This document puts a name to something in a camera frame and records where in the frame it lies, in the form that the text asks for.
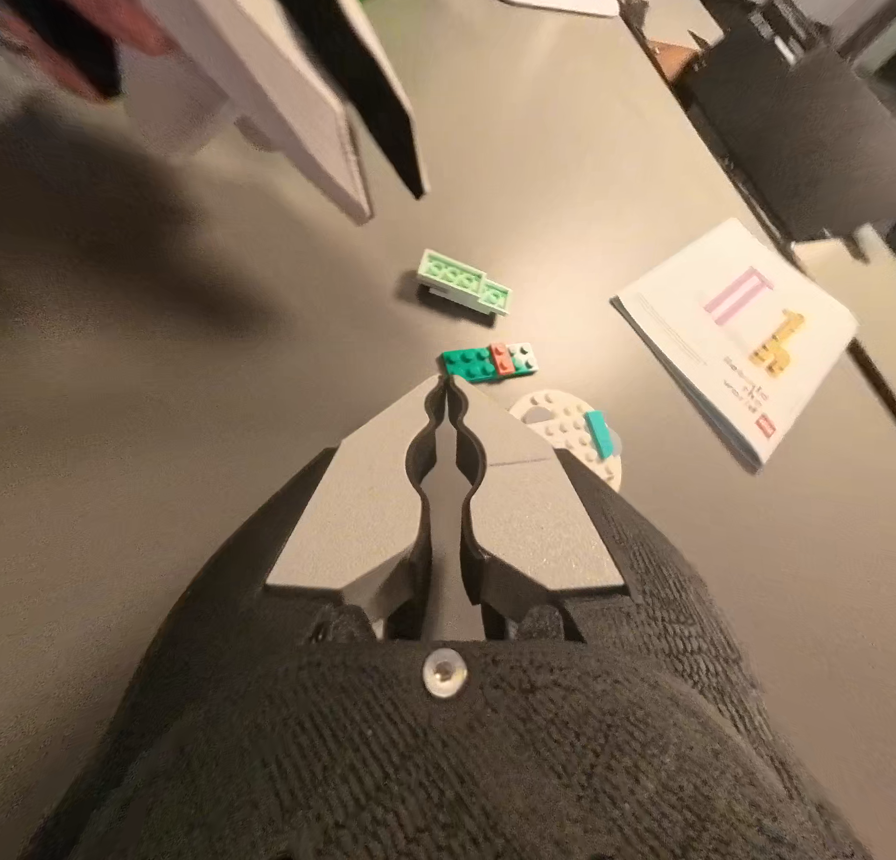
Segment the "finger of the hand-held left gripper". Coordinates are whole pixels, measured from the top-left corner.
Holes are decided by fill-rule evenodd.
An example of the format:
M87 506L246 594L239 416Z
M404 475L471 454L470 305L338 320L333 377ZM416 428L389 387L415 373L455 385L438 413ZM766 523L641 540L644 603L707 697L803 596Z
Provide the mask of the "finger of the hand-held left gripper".
M357 224L373 216L348 111L277 0L137 0L175 43L129 53L129 116L167 157L243 121Z
M428 191L406 93L358 0L277 0L409 193Z

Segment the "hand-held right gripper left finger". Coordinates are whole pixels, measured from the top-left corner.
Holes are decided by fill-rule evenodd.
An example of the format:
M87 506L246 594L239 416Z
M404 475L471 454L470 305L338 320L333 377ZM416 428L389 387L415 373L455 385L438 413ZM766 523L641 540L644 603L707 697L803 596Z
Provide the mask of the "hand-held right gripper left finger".
M358 607L393 638L421 636L431 583L430 503L441 376L341 441L265 585Z

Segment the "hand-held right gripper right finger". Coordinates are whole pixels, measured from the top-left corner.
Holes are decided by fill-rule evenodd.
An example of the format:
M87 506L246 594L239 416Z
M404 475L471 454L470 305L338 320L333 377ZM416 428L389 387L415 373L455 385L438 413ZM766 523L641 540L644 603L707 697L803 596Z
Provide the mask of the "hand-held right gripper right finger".
M487 639L510 638L532 608L564 615L571 598L625 595L597 522L602 493L614 490L463 378L448 378L448 411L469 482L462 580Z

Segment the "teal and mint lego assembly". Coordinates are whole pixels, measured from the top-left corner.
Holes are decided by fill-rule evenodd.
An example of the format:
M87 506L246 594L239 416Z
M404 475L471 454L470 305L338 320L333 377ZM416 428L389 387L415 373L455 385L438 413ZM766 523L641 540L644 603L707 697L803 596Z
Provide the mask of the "teal and mint lego assembly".
M439 362L446 375L470 384L496 384L540 370L529 342L493 342L485 347L447 350L440 354Z

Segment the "mint green lego assembly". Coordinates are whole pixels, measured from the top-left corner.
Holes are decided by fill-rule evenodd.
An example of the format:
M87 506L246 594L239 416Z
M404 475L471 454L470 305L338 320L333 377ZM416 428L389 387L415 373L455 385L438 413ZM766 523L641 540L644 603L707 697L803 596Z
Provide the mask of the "mint green lego assembly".
M512 291L491 280L486 272L440 252L425 249L417 282L436 296L483 315L509 315Z

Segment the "round white lego plate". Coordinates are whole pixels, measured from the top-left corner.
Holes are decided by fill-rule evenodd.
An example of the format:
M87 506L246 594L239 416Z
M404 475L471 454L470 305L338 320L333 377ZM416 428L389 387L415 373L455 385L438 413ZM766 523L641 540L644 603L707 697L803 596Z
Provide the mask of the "round white lego plate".
M622 441L605 413L568 392L542 390L518 398L508 409L555 450L570 452L617 493L623 480Z

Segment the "person's left hand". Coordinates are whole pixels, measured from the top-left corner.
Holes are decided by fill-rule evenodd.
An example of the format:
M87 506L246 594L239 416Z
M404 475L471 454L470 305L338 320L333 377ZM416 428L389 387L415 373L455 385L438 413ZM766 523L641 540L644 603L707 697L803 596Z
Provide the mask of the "person's left hand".
M117 50L127 46L147 56L162 56L173 45L163 28L138 0L64 0L107 37ZM2 51L33 73L41 72L51 82L90 101L107 101L86 81L79 70L45 44L17 16L2 11Z

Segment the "white instruction booklet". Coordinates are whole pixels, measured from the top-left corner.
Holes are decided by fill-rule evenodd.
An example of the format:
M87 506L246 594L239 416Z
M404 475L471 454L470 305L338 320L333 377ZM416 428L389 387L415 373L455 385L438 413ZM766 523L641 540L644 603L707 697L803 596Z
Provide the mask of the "white instruction booklet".
M746 470L761 471L856 317L736 218L611 301Z

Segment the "black office chair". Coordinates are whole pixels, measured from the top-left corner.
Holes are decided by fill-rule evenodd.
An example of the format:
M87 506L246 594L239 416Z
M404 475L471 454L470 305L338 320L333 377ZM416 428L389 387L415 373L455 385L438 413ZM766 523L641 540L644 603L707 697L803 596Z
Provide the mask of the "black office chair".
M785 235L894 221L894 117L811 25L754 9L681 81Z

